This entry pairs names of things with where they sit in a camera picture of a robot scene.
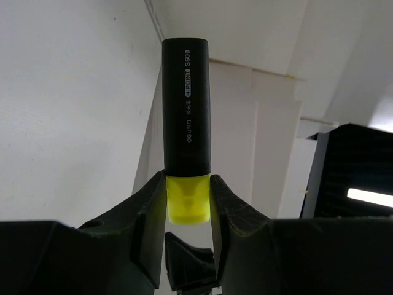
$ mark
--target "fluorescent light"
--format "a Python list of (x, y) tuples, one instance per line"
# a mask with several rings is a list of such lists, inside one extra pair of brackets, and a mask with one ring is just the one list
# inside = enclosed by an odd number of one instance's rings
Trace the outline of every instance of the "fluorescent light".
[(367, 192), (360, 189), (348, 189), (346, 196), (351, 199), (393, 208), (393, 195), (378, 194), (376, 192)]

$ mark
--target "yellow highlighter tip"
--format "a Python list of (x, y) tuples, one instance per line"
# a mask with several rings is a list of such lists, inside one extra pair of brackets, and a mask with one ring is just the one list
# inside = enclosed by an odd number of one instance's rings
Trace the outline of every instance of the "yellow highlighter tip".
[(210, 220), (210, 174), (196, 177), (166, 177), (169, 221), (201, 224)]

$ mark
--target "highlighter body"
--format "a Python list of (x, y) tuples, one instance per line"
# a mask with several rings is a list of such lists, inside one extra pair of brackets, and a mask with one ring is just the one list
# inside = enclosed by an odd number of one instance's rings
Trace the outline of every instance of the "highlighter body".
[(210, 219), (211, 172), (208, 42), (162, 44), (163, 135), (169, 221)]

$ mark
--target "white ceiling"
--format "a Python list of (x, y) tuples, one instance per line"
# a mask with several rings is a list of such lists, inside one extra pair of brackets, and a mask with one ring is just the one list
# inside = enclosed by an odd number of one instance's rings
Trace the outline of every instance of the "white ceiling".
[[(151, 2), (165, 38), (201, 37), (213, 59), (304, 79), (296, 91), (304, 116), (366, 125), (386, 100), (391, 0)], [(359, 85), (368, 83), (372, 89), (359, 98)], [(348, 114), (354, 108), (364, 111)]]

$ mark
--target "white panel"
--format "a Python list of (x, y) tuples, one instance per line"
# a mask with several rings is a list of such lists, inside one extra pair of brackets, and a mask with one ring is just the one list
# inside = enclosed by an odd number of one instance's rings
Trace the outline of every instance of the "white panel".
[(386, 132), (393, 132), (393, 85), (390, 85), (386, 93), (380, 99), (370, 126)]
[(131, 194), (157, 35), (143, 1), (0, 7), (1, 219), (79, 226)]
[(392, 11), (393, 1), (372, 1), (362, 33), (327, 111), (329, 119), (368, 125), (379, 102), (391, 95)]
[(210, 77), (212, 173), (250, 202), (257, 120), (251, 70), (210, 64)]
[(304, 116), (322, 118), (360, 36), (370, 0), (309, 0), (288, 74)]
[(210, 57), (285, 74), (308, 0), (153, 0), (166, 38), (201, 37)]
[(315, 140), (295, 139), (278, 218), (299, 218), (316, 146)]
[(301, 101), (284, 98), (293, 98), (295, 82), (275, 78), (281, 83), (255, 94), (259, 102), (251, 205), (269, 218), (278, 216), (302, 108)]

